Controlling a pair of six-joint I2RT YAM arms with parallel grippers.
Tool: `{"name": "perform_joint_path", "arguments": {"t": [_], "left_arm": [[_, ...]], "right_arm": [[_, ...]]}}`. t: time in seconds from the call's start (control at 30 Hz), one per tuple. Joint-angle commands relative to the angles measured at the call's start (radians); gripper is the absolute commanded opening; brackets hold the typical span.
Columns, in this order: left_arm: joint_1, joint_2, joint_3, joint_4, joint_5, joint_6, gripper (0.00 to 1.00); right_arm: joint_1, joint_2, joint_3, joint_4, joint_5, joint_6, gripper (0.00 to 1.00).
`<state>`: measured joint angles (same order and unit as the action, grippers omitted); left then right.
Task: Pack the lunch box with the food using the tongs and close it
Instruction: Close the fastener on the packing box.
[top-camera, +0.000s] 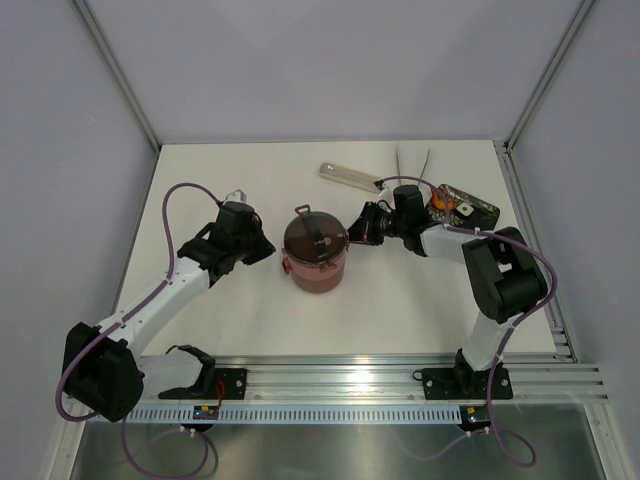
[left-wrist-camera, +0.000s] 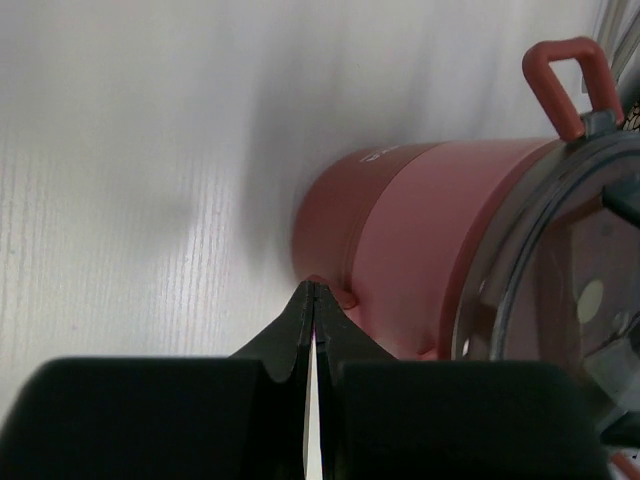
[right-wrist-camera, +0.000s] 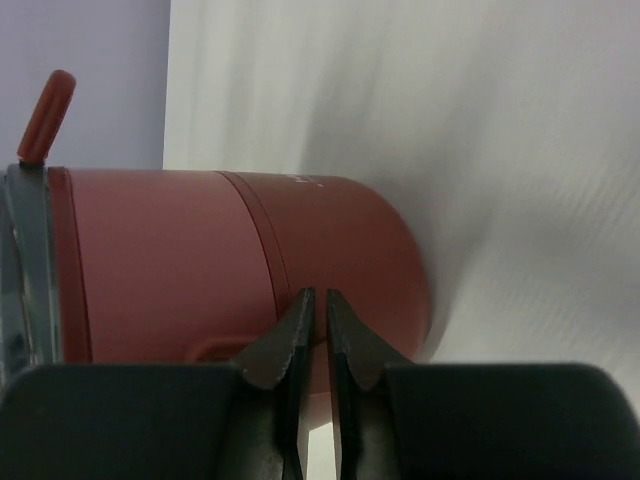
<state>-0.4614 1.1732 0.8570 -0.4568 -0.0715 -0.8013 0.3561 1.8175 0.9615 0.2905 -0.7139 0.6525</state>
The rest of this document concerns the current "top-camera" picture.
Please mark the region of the pink steel bowl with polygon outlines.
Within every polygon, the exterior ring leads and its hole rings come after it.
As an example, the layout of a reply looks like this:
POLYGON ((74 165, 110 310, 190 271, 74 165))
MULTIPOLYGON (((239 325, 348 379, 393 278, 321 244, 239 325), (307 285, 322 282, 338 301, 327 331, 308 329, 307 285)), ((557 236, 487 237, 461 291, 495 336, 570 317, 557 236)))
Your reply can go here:
POLYGON ((343 274, 347 254, 341 254, 337 259, 320 263, 305 263, 296 259, 285 249, 281 251, 281 265, 284 273, 296 278, 302 278, 312 282, 334 279, 343 274))

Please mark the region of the grey transparent lid with handle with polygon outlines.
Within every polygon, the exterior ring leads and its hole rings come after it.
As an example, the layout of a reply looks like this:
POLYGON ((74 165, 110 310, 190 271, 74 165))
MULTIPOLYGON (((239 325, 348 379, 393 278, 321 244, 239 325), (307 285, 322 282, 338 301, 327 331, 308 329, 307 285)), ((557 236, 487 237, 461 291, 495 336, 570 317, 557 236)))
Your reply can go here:
POLYGON ((309 204, 294 208, 286 226, 283 249, 305 263, 328 262, 348 251, 348 233, 341 221, 309 204))

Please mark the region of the dark red steel bowl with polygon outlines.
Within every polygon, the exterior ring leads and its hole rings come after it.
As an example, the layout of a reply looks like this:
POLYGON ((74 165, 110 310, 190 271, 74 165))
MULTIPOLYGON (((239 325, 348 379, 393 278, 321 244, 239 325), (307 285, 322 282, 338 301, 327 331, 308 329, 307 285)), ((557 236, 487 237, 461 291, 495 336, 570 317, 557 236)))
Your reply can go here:
POLYGON ((339 285, 344 276, 344 267, 294 268, 289 275, 302 290, 312 294, 322 294, 339 285))

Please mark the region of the metal tongs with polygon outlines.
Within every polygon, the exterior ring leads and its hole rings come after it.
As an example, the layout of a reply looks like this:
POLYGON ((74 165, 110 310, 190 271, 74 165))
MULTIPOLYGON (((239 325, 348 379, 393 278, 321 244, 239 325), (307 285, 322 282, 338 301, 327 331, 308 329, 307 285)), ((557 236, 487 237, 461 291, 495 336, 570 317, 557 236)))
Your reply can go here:
POLYGON ((431 148, 421 148, 408 142, 395 144, 395 169, 398 176, 424 179, 431 158, 431 148))

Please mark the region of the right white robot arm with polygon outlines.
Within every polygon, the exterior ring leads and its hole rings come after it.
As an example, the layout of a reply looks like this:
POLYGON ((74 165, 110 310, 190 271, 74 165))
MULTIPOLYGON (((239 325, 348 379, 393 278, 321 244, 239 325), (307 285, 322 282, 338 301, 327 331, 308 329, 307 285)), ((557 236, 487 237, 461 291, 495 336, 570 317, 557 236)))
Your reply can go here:
POLYGON ((478 307, 472 333, 458 352, 456 389, 476 396, 490 381, 489 370, 500 360, 507 332, 516 318, 531 312, 548 294, 539 258, 514 226, 492 231, 494 212, 474 197, 451 196, 431 187, 425 201, 420 188, 403 184, 392 203, 367 202, 348 228, 356 244, 379 246, 399 238, 408 251, 425 258, 446 259, 466 268, 478 307))

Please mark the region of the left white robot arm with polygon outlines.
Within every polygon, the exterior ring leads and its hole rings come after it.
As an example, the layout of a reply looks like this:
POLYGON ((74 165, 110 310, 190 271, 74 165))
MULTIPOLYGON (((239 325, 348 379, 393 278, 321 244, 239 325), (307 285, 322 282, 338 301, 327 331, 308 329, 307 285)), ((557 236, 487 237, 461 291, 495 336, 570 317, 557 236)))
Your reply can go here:
POLYGON ((56 395, 69 395, 111 422, 124 419, 143 398, 195 400, 222 391, 213 356, 191 345, 164 355, 144 351, 189 303, 230 274, 237 263, 258 263, 275 251, 254 208, 237 201, 219 207, 215 221, 186 242, 166 276, 147 293, 95 326, 68 333, 56 395))

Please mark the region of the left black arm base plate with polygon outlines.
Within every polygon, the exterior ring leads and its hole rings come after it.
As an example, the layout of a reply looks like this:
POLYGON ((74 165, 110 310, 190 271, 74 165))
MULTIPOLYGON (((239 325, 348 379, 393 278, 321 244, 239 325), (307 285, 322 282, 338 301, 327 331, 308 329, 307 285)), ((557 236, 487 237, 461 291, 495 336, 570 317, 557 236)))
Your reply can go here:
POLYGON ((206 368, 194 385, 176 387, 158 394, 162 400, 243 400, 248 371, 244 368, 206 368))

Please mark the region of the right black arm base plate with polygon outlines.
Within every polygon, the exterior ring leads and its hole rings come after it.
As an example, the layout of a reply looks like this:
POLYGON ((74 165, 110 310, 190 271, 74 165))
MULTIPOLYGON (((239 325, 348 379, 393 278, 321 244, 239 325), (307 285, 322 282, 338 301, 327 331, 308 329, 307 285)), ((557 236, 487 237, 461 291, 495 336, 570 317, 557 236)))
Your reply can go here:
MULTIPOLYGON (((426 400, 487 400, 489 370, 464 371, 460 367, 422 368, 412 372, 412 378, 423 388, 426 400)), ((509 372, 499 365, 491 383, 492 400, 514 397, 509 372)))

